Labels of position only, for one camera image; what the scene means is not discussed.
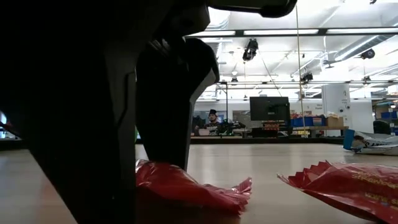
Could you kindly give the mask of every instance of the man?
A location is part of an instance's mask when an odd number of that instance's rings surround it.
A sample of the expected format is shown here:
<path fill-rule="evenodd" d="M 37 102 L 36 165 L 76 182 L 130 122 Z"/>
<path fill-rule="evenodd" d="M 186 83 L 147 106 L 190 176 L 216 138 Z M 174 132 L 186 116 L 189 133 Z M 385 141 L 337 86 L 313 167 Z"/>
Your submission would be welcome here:
<path fill-rule="evenodd" d="M 218 122 L 217 111 L 211 109 L 209 112 L 209 123 L 205 124 L 205 129 L 210 131 L 210 136 L 214 136 L 218 134 L 218 128 L 220 126 L 220 122 Z"/>

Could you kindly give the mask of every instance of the red snack wrapper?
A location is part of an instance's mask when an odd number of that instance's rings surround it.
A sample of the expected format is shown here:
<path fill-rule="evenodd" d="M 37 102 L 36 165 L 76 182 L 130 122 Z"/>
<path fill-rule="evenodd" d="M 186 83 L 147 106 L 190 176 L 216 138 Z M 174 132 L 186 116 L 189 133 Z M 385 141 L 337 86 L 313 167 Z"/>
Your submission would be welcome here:
<path fill-rule="evenodd" d="M 167 200 L 242 213 L 251 194 L 251 178 L 231 189 L 201 185 L 184 170 L 161 162 L 138 160 L 136 185 Z"/>
<path fill-rule="evenodd" d="M 398 167 L 326 161 L 278 178 L 356 217 L 398 223 Z"/>

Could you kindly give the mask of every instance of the black cap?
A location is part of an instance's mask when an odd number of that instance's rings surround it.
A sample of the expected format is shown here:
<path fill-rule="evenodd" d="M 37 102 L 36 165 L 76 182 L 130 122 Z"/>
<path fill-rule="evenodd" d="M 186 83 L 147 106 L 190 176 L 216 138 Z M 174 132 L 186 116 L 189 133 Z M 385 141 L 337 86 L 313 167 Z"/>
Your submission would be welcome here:
<path fill-rule="evenodd" d="M 216 115 L 216 114 L 217 114 L 217 111 L 216 111 L 216 110 L 214 110 L 214 109 L 211 109 L 211 110 L 210 110 L 210 112 L 209 112 L 209 115 L 211 115 L 211 114 L 214 114 L 214 115 Z"/>

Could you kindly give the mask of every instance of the wooden floor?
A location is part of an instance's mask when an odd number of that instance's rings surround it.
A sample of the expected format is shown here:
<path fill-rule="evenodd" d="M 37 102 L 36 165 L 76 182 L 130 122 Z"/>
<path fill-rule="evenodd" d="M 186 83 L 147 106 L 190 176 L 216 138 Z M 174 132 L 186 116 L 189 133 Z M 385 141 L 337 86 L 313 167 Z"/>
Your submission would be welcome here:
<path fill-rule="evenodd" d="M 146 158 L 142 147 L 137 149 L 137 158 Z M 327 144 L 192 145 L 188 173 L 197 181 L 231 187 L 246 177 L 253 178 L 252 198 L 240 220 L 218 217 L 222 220 L 218 222 L 208 215 L 211 221 L 201 222 L 369 223 L 305 195 L 276 177 L 276 173 L 294 174 L 325 159 L 385 165 L 396 165 L 398 161 L 398 157 L 354 156 L 340 146 Z M 28 151 L 0 152 L 0 223 L 75 223 Z"/>

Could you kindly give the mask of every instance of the black screen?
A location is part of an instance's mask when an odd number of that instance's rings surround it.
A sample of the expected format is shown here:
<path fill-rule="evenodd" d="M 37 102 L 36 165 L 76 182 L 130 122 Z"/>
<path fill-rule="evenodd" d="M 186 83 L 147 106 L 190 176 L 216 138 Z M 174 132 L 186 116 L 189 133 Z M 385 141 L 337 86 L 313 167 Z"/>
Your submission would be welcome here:
<path fill-rule="evenodd" d="M 290 104 L 288 97 L 250 97 L 250 119 L 252 121 L 290 119 Z"/>

